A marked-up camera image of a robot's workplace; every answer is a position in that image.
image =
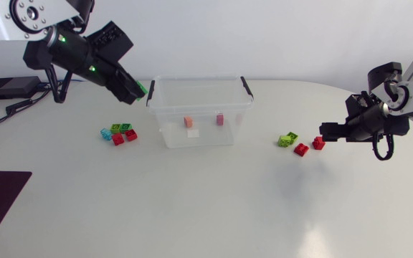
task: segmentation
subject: lime green lego brick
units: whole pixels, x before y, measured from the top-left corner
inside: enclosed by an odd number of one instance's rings
[[[278,146],[286,148],[289,145],[291,145],[291,137],[287,135],[280,135],[280,138],[278,138]]]
[[[132,124],[122,124],[119,127],[120,133],[125,133],[128,130],[132,130]]]
[[[120,133],[119,128],[120,128],[120,124],[111,125],[111,133],[115,133],[115,134]]]
[[[293,133],[293,132],[289,132],[289,133],[287,134],[287,136],[291,137],[291,145],[292,145],[293,143],[295,143],[295,142],[298,140],[298,138],[299,138],[299,135],[297,135],[297,134],[295,134],[295,133]]]
[[[138,83],[138,85],[140,86],[140,88],[141,88],[141,90],[144,92],[144,94],[148,94],[148,90],[141,84],[141,82],[136,81],[136,83]]]

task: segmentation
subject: black device box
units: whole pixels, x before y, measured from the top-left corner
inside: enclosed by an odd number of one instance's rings
[[[0,100],[31,98],[40,82],[38,76],[0,78]]]

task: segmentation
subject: plastic bin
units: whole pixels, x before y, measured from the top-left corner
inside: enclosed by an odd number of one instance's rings
[[[151,83],[146,105],[156,115],[167,147],[181,148],[234,144],[253,100],[240,76],[159,76]]]

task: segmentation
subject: tabletop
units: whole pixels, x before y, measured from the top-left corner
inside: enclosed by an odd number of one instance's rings
[[[351,93],[249,86],[234,145],[168,149],[146,99],[119,103],[89,82],[3,122],[0,170],[33,174],[0,225],[0,257],[413,257],[413,123],[390,161],[344,140],[300,157],[278,137],[311,147]],[[138,139],[103,140],[113,123]]]

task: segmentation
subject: red lego brick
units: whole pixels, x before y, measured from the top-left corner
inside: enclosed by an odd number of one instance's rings
[[[315,138],[315,140],[313,141],[312,144],[313,144],[313,147],[314,147],[316,150],[321,151],[321,150],[323,150],[323,147],[324,147],[324,145],[325,145],[326,143],[323,141],[323,137],[318,136],[318,137]]]
[[[128,130],[125,132],[125,136],[127,136],[128,141],[135,140],[138,136],[136,135],[134,129]]]
[[[190,116],[185,116],[184,117],[184,125],[187,128],[191,128],[192,127],[192,118]]]
[[[111,136],[113,138],[114,145],[119,145],[123,143],[123,137],[120,133],[116,133],[115,135]]]
[[[294,149],[294,152],[299,154],[300,156],[304,156],[308,151],[308,146],[303,145],[302,143],[298,145],[298,147],[296,147]]]
[[[216,124],[217,125],[224,125],[224,115],[223,114],[218,114],[216,116]]]

